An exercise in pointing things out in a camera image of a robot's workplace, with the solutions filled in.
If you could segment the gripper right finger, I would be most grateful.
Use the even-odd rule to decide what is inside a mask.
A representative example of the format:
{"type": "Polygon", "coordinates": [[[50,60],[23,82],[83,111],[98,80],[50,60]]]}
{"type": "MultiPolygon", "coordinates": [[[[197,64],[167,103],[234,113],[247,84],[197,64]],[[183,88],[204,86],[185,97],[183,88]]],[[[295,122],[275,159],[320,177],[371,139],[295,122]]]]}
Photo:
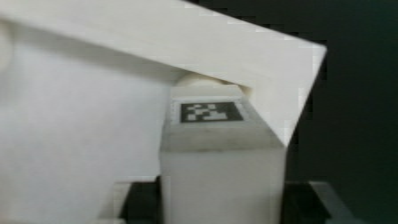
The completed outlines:
{"type": "Polygon", "coordinates": [[[288,182],[282,224],[355,224],[355,217],[327,182],[288,182]]]}

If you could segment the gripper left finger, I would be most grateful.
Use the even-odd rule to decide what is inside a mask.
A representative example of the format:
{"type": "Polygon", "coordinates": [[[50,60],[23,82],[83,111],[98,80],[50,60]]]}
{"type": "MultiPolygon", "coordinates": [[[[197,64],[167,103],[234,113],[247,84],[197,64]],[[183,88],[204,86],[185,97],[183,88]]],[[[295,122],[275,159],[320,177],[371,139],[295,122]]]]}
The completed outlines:
{"type": "Polygon", "coordinates": [[[162,224],[160,178],[128,183],[117,218],[123,224],[162,224]]]}

